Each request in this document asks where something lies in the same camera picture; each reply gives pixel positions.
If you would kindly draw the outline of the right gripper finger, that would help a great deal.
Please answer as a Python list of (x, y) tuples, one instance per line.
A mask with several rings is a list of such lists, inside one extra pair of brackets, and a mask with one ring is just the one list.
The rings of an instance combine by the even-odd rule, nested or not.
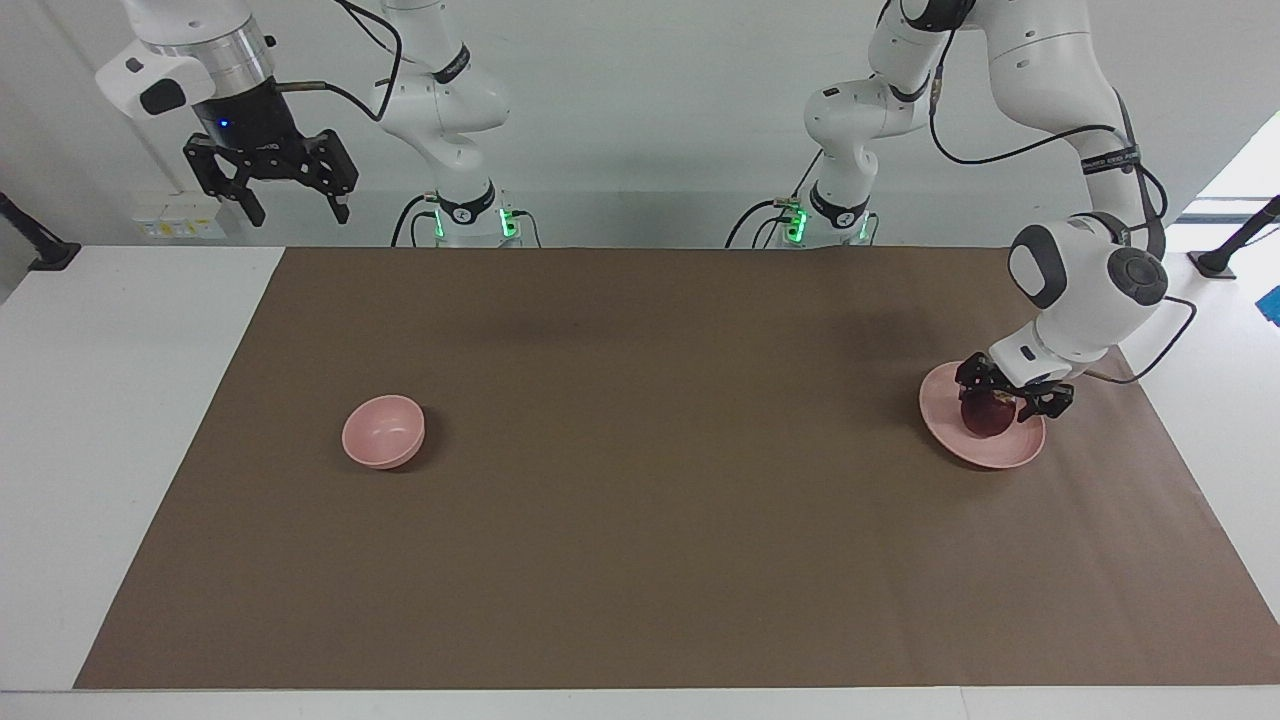
[(238, 205), (252, 227), (264, 225), (266, 213), (250, 188), (256, 169), (252, 154), (219, 146), (207, 135), (189, 136), (183, 154), (207, 196)]
[(358, 182), (358, 169), (334, 129), (301, 140), (296, 181), (325, 196), (337, 223), (348, 223), (348, 196)]

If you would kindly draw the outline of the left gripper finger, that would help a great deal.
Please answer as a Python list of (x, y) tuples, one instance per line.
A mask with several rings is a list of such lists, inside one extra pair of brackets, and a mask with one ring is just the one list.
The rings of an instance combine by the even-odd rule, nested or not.
[(991, 356), (975, 352), (957, 366), (955, 382), (960, 387), (960, 400), (978, 393), (995, 393), (1001, 391), (1001, 370)]
[(1071, 406), (1074, 391), (1074, 386), (1069, 383), (1036, 383), (1020, 388), (1020, 420), (1029, 421), (1033, 416), (1060, 418)]

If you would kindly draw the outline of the dark red apple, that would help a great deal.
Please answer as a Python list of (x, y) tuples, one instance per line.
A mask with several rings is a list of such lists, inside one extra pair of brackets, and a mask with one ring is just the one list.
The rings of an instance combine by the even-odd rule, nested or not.
[(965, 428), (978, 438), (1001, 436), (1015, 421), (1016, 400), (1006, 393), (970, 389), (961, 395), (960, 418)]

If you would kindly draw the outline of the pink plate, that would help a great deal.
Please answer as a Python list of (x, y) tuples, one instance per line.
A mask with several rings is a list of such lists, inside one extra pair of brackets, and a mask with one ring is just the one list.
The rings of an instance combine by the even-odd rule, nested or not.
[(961, 416), (961, 386), (955, 380), (960, 366), (960, 361), (938, 365), (920, 384), (918, 406), (929, 433), (951, 455), (978, 468), (1002, 471), (1036, 460), (1047, 441), (1042, 416), (1014, 421), (1002, 434), (989, 438), (969, 432)]

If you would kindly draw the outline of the pink bowl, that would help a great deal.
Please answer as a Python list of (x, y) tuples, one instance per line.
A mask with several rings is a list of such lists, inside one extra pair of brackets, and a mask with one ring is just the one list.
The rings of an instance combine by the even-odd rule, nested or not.
[(426, 414), (412, 398), (384, 395), (348, 415), (340, 446), (349, 460), (374, 470), (393, 470), (412, 460), (424, 445)]

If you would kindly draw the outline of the black clamp stand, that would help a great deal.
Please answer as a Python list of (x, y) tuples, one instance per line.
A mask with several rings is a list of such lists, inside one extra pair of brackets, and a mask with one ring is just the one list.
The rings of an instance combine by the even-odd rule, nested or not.
[(0, 217), (4, 217), (36, 251), (36, 259), (29, 264), (31, 272), (64, 270), (82, 250), (81, 243), (63, 240), (4, 192), (0, 192)]
[(1245, 222), (1220, 246), (1208, 251), (1189, 252), (1188, 260), (1207, 279), (1234, 281), (1236, 275), (1230, 269), (1235, 252), (1249, 246), (1268, 227), (1280, 229), (1280, 193), (1272, 196), (1257, 213)]

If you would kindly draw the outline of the brown table mat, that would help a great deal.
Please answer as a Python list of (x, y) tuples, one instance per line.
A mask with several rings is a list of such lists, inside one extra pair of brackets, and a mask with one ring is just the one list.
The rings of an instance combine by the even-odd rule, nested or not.
[(1142, 389), (1011, 471), (931, 436), (1032, 313), (996, 249), (289, 249), (76, 687), (1280, 685)]

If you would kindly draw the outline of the white wall socket box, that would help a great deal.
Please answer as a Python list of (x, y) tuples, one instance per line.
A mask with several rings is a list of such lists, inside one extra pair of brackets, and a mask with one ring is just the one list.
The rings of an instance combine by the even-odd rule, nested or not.
[(223, 241), (221, 202), (206, 193), (141, 193), (134, 197), (131, 222), (147, 240)]

